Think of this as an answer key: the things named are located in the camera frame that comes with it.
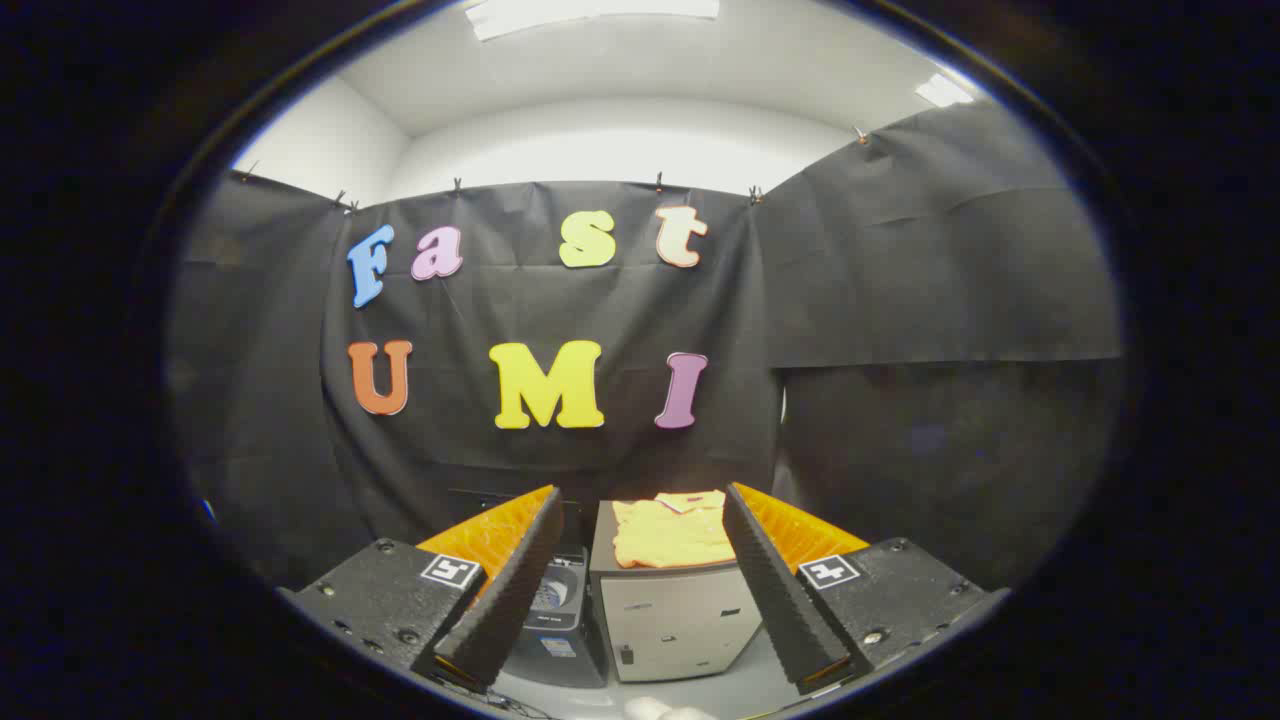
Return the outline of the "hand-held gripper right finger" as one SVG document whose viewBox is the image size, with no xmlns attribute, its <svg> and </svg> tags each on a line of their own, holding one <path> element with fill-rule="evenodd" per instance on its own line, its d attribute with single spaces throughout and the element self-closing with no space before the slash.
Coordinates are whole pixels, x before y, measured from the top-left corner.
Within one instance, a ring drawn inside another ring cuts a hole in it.
<svg viewBox="0 0 1280 720">
<path fill-rule="evenodd" d="M 869 543 L 740 483 L 724 492 L 724 532 L 783 674 L 803 694 L 895 673 L 1009 596 L 913 539 Z"/>
</svg>

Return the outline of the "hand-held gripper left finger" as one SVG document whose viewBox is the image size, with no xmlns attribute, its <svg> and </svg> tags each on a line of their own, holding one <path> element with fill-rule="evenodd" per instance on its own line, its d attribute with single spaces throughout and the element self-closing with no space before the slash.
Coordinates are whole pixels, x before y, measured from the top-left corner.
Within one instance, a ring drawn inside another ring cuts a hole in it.
<svg viewBox="0 0 1280 720">
<path fill-rule="evenodd" d="M 385 667 L 483 693 L 518 639 L 563 524 L 562 493 L 544 486 L 417 544 L 375 539 L 282 596 Z"/>
</svg>

